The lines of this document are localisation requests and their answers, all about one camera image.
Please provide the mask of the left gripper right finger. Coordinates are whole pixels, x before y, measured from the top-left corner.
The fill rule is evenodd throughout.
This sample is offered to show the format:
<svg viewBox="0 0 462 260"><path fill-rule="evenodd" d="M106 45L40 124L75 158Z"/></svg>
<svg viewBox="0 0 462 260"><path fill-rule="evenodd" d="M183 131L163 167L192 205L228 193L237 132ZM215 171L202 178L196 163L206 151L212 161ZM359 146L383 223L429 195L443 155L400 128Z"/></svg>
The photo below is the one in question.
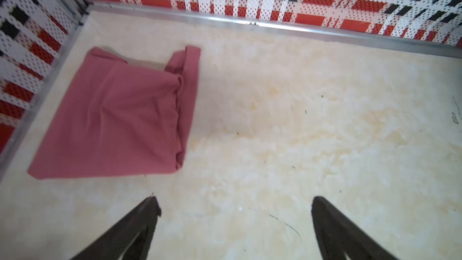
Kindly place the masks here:
<svg viewBox="0 0 462 260"><path fill-rule="evenodd" d="M312 218L316 240L324 260L394 260L396 258L325 197L314 197Z"/></svg>

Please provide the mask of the maroon tank top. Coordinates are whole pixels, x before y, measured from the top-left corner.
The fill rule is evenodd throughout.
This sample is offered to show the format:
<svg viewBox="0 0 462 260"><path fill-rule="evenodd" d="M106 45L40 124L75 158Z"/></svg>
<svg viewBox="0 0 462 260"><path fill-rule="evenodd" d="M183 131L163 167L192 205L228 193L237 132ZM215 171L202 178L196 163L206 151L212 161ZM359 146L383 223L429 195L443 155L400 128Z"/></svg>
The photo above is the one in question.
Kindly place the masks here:
<svg viewBox="0 0 462 260"><path fill-rule="evenodd" d="M184 165L201 50L175 52L160 71L91 49L28 174L75 179L167 174Z"/></svg>

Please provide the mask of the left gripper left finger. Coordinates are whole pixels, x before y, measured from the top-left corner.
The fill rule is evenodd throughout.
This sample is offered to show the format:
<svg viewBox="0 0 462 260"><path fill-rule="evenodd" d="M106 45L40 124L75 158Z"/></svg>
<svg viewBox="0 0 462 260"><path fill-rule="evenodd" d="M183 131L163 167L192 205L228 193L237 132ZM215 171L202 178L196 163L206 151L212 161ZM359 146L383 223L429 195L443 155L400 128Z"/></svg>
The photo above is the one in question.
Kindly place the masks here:
<svg viewBox="0 0 462 260"><path fill-rule="evenodd" d="M156 197L147 197L73 259L145 260L160 217Z"/></svg>

